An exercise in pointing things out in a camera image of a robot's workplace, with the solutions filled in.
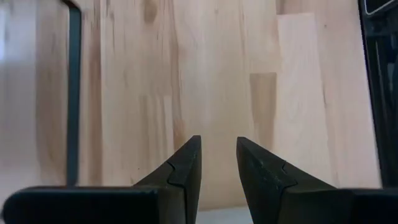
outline wooden surface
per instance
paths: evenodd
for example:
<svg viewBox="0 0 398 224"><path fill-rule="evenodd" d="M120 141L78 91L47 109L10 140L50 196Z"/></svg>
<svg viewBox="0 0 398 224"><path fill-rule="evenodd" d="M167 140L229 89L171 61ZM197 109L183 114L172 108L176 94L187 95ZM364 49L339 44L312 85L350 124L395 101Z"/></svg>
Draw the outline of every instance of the wooden surface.
<svg viewBox="0 0 398 224"><path fill-rule="evenodd" d="M55 2L0 2L1 201L65 180L68 19ZM355 2L76 1L80 184L132 185L201 134L201 209L246 204L237 136L336 186L378 187Z"/></svg>

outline wood knot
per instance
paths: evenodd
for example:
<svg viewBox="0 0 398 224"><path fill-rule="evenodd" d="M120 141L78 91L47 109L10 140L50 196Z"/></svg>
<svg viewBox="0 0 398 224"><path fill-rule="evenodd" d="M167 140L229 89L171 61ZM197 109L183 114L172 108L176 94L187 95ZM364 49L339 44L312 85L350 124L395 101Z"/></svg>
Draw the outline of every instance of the wood knot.
<svg viewBox="0 0 398 224"><path fill-rule="evenodd" d="M144 22L153 23L157 15L157 6L153 0L144 1Z"/></svg>

